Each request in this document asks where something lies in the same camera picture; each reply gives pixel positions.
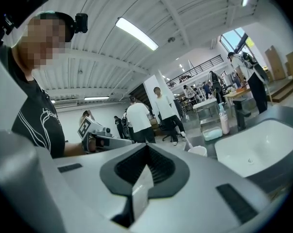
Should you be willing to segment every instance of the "air conditioner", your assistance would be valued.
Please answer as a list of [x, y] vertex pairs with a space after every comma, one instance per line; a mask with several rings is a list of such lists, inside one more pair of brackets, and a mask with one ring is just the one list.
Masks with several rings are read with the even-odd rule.
[[73, 107], [77, 106], [77, 100], [59, 100], [56, 101], [53, 105], [55, 108]]

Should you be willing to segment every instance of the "soap dispenser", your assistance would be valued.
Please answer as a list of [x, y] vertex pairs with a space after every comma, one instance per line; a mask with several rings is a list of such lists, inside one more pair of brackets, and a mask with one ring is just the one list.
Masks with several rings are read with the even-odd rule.
[[220, 107], [220, 121], [221, 121], [221, 127], [223, 134], [228, 134], [229, 133], [229, 124], [228, 124], [228, 116], [226, 114], [226, 111], [223, 108], [224, 103], [219, 103]]

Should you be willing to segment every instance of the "faucet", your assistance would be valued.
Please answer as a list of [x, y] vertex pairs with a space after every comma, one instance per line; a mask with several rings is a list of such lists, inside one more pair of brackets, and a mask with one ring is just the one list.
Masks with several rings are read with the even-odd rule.
[[245, 99], [234, 99], [234, 107], [236, 112], [236, 119], [237, 119], [237, 127], [238, 131], [242, 131], [245, 129], [245, 122], [244, 118], [249, 117], [251, 115], [250, 111], [244, 110], [242, 108], [242, 102], [245, 101]]

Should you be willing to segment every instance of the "white sink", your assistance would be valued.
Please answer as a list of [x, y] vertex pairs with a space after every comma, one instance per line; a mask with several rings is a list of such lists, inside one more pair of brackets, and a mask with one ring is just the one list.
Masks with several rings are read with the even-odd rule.
[[215, 143], [218, 161], [248, 177], [272, 166], [293, 150], [293, 128], [267, 120]]

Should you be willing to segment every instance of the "black metal railing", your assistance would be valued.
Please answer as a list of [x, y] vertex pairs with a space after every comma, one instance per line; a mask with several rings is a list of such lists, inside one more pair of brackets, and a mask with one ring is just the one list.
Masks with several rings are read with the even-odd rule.
[[203, 71], [214, 67], [215, 65], [217, 65], [221, 62], [223, 62], [223, 59], [222, 59], [221, 55], [219, 54], [218, 56], [216, 56], [206, 62], [203, 62], [202, 64], [194, 67], [193, 69], [182, 73], [181, 75], [177, 76], [176, 78], [169, 80], [166, 84], [169, 88], [174, 87], [175, 85], [180, 84], [180, 83], [190, 79], [191, 77], [198, 75], [199, 73], [202, 73]]

